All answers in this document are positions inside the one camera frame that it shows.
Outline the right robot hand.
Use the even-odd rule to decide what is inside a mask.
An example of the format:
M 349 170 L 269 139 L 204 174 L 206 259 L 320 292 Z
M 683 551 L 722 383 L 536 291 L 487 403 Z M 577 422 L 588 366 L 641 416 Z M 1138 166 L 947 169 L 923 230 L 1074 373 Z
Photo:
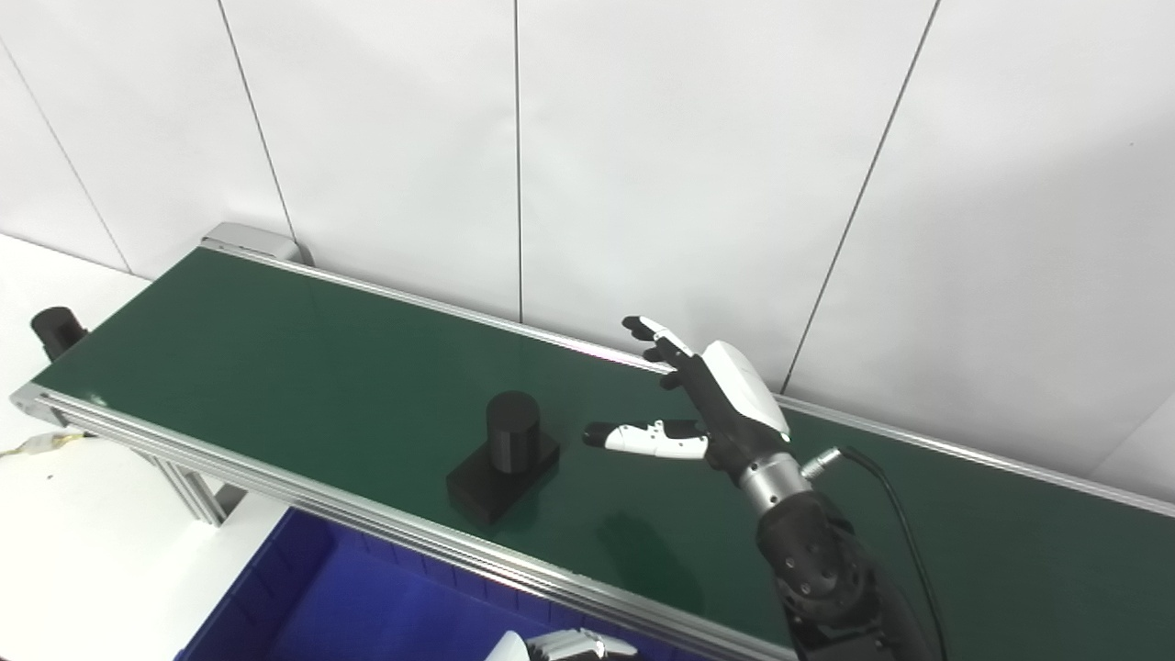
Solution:
M 682 387 L 699 420 L 592 421 L 583 443 L 629 454 L 705 460 L 743 490 L 771 483 L 767 468 L 788 448 L 788 423 L 747 357 L 727 342 L 694 352 L 647 317 L 626 317 L 622 326 L 634 339 L 651 343 L 645 360 L 671 365 L 662 387 Z

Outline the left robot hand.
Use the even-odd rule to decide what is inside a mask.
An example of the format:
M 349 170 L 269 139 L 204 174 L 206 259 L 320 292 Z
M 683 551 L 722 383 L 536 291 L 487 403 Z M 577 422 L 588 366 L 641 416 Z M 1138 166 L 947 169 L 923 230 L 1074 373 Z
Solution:
M 486 660 L 643 660 L 634 645 L 590 629 L 560 629 L 523 639 L 504 632 Z

